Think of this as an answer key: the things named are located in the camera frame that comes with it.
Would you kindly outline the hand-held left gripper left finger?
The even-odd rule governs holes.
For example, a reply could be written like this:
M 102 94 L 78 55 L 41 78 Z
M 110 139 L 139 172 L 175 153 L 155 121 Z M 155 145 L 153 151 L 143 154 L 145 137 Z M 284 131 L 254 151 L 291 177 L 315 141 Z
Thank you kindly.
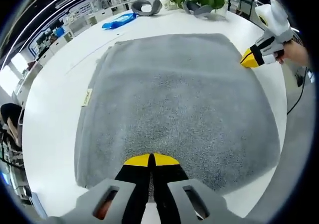
M 47 224 L 139 224 L 148 202 L 150 154 L 124 162 L 115 179 L 105 179 L 81 195 L 76 206 Z

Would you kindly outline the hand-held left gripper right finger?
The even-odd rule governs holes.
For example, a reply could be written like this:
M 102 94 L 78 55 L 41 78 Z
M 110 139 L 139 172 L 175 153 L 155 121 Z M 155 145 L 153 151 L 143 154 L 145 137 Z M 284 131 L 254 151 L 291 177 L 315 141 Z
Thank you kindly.
M 225 199 L 197 179 L 190 179 L 180 163 L 159 153 L 154 159 L 154 199 L 163 224 L 244 224 L 229 211 Z

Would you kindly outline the person's right hand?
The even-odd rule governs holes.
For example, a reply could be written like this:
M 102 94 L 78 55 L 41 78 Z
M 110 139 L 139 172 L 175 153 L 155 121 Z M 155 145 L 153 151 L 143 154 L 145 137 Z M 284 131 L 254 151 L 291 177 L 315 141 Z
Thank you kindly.
M 277 55 L 276 61 L 280 64 L 284 63 L 285 59 L 289 59 L 300 66 L 310 67 L 311 62 L 306 48 L 297 42 L 290 40 L 285 42 L 284 45 L 284 54 Z

